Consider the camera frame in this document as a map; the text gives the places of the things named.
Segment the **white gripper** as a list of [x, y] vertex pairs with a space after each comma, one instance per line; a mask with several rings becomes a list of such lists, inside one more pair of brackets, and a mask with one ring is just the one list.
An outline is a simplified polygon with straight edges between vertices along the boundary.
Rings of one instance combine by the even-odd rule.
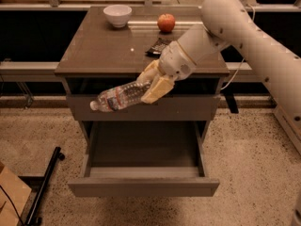
[[[166, 75], [159, 75], [159, 67]], [[150, 87], [141, 101], [152, 104], [169, 93], [175, 81], [184, 80], [196, 69], [196, 64], [187, 56], [177, 41], [171, 42], [161, 53], [159, 60], [152, 61], [137, 77], [138, 83], [150, 82]]]

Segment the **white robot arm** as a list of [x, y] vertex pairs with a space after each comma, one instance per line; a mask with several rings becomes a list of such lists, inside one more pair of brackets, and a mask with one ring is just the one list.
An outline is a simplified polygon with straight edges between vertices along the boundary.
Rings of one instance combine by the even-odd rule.
[[[203, 24], [172, 43], [140, 75], [152, 82], [144, 101], [166, 94], [199, 59], [225, 41], [272, 93], [293, 129], [300, 127], [300, 59], [261, 31], [239, 0], [205, 0]], [[269, 109], [218, 111], [204, 142], [208, 171], [220, 187], [211, 198], [141, 201], [145, 226], [290, 226], [300, 211], [301, 157]]]

